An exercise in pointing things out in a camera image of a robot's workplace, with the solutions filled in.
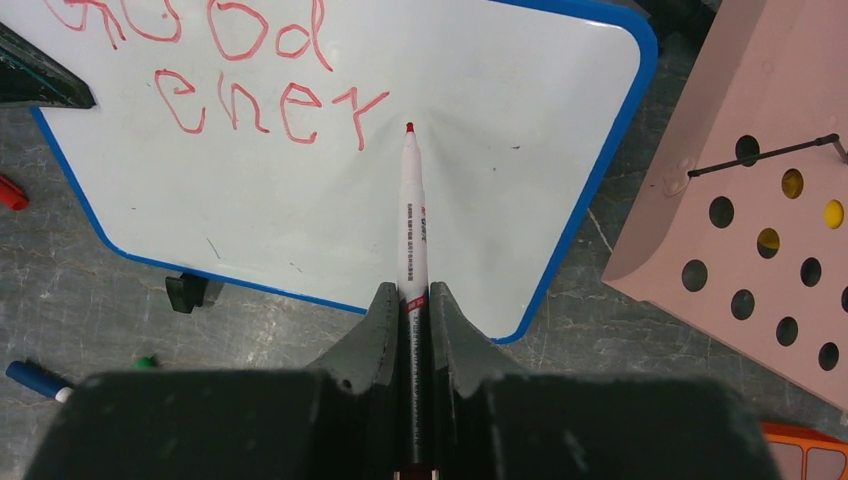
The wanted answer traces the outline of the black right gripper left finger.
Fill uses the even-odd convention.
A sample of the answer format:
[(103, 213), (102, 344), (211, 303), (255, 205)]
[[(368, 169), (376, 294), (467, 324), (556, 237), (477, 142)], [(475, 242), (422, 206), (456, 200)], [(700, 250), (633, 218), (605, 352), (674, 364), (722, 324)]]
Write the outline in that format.
[(133, 370), (86, 378), (29, 479), (390, 479), (398, 292), (299, 369)]

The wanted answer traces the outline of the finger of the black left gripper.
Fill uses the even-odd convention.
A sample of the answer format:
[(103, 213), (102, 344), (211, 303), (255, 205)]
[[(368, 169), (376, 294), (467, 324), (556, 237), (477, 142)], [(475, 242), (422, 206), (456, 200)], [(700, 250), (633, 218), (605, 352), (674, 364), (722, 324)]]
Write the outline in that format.
[(1, 24), (1, 107), (91, 109), (89, 86), (70, 70)]

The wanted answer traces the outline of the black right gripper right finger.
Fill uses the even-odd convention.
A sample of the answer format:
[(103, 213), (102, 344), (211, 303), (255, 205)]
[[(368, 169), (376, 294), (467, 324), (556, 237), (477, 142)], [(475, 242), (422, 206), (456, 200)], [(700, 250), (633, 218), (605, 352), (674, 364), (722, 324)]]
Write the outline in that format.
[(753, 412), (708, 377), (535, 373), (430, 288), (445, 479), (775, 479)]

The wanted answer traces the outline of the red marker cap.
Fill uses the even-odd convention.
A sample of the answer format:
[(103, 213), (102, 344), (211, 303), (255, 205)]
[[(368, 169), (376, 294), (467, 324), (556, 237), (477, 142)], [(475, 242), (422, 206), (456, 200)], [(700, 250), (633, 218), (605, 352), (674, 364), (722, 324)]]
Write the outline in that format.
[(13, 211), (21, 211), (29, 205), (26, 193), (4, 175), (0, 177), (0, 201)]

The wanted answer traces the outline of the red whiteboard marker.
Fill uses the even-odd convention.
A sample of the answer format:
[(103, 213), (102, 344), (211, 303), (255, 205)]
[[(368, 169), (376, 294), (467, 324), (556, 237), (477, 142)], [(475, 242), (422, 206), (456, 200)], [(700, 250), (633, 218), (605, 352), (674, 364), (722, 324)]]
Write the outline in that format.
[(421, 151), (411, 122), (405, 127), (401, 153), (398, 221), (400, 373), (397, 477), (435, 479), (426, 207)]

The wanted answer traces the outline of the blue framed whiteboard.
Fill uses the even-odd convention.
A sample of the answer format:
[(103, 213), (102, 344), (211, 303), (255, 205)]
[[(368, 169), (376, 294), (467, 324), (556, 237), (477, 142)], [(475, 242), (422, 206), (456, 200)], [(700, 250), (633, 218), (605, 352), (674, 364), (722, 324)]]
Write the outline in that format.
[(595, 1), (5, 1), (89, 87), (34, 117), (101, 240), (361, 311), (396, 280), (405, 130), (429, 276), (521, 338), (657, 64)]

